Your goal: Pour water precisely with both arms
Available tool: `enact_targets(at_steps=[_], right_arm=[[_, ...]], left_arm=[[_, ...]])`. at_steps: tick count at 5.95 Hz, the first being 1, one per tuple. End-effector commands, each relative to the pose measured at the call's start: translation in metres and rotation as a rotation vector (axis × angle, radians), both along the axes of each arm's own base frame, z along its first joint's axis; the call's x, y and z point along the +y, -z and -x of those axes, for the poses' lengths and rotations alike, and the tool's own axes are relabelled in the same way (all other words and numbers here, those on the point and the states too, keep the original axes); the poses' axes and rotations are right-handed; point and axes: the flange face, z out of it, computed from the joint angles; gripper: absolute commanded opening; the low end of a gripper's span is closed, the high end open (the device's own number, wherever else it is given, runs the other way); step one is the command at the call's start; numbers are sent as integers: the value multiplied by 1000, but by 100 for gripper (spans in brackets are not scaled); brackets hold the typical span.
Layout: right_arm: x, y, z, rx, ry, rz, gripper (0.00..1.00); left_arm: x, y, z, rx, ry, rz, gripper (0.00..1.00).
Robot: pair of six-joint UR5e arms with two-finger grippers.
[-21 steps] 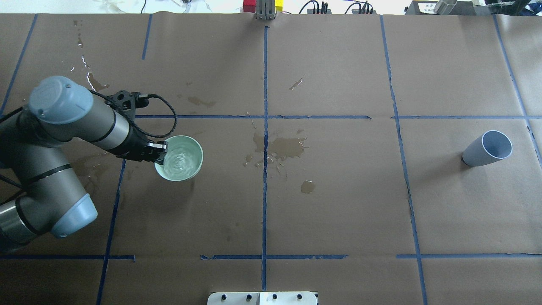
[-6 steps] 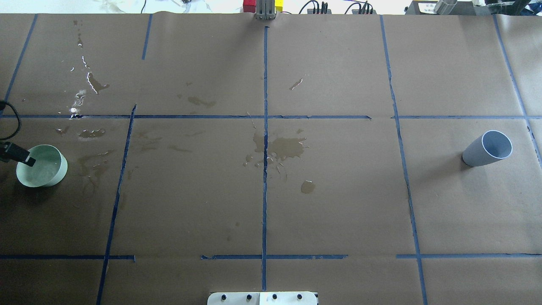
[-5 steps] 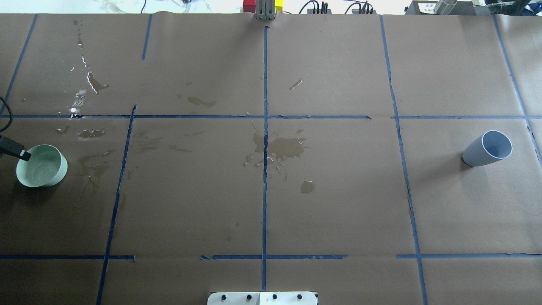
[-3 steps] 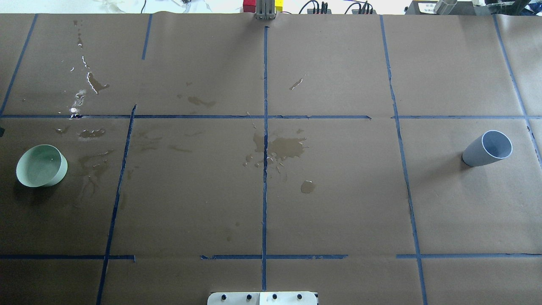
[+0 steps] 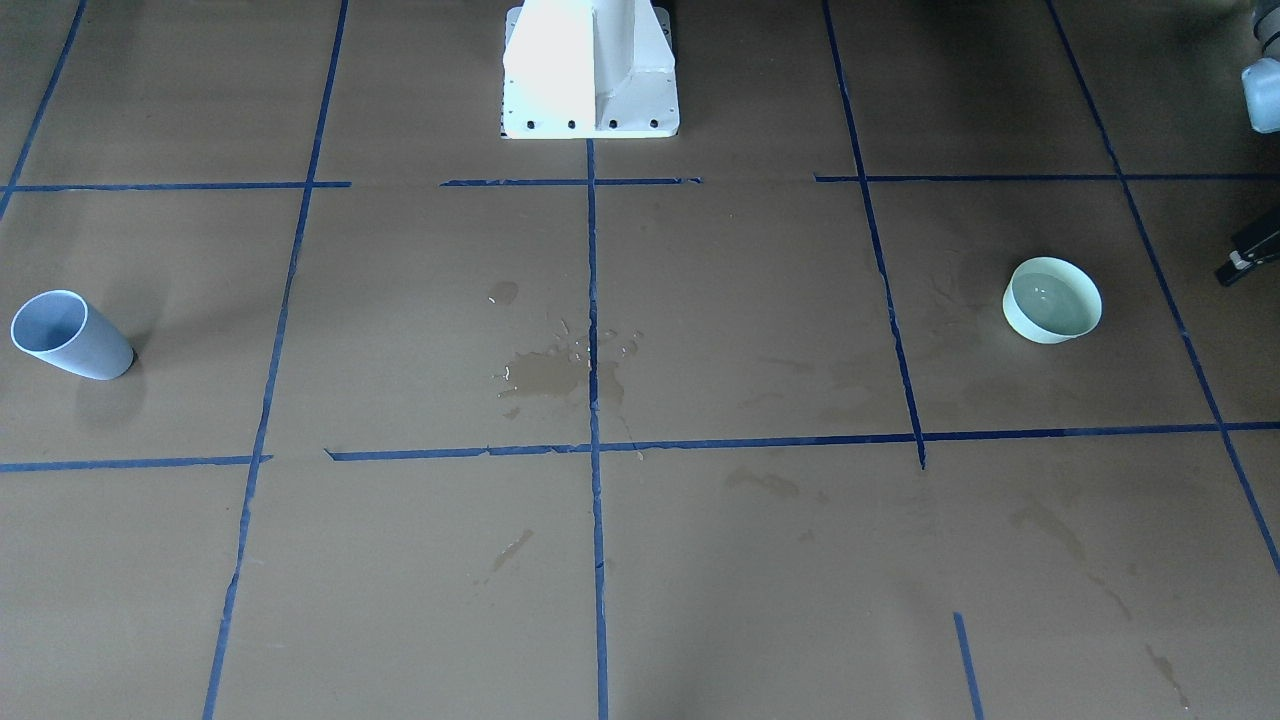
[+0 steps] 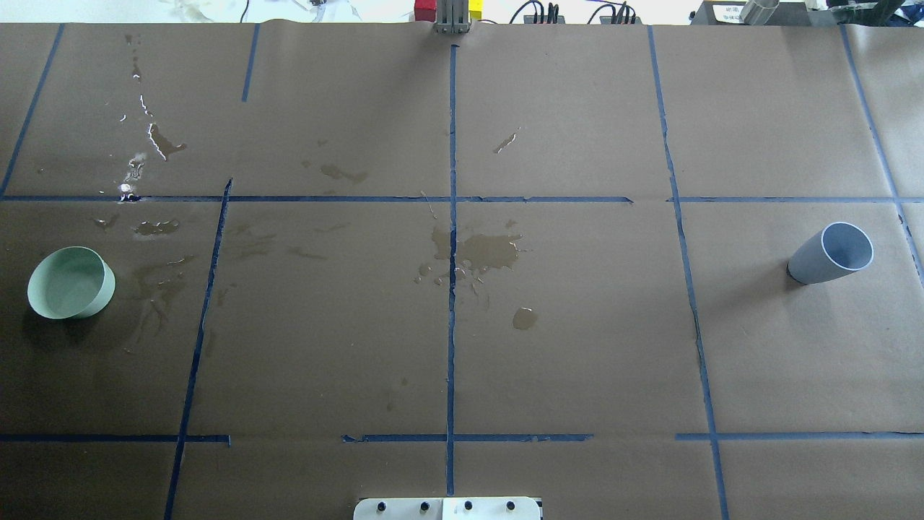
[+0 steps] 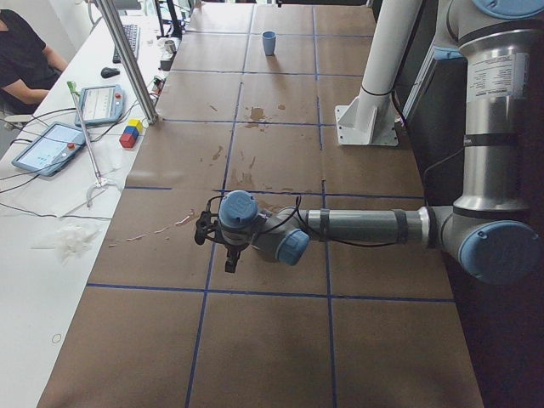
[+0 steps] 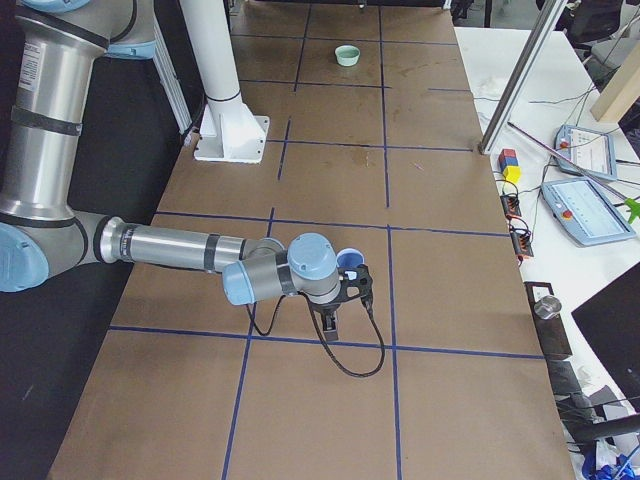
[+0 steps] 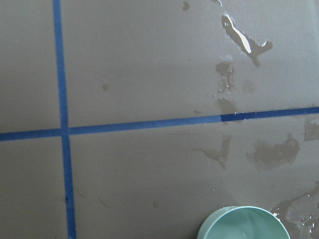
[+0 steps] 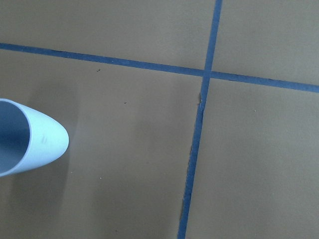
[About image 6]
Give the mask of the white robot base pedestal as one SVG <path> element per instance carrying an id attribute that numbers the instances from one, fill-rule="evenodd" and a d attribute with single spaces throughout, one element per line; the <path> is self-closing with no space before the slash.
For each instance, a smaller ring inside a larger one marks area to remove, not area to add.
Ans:
<path id="1" fill-rule="evenodd" d="M 542 519 L 541 499 L 528 496 L 362 499 L 354 519 Z"/>

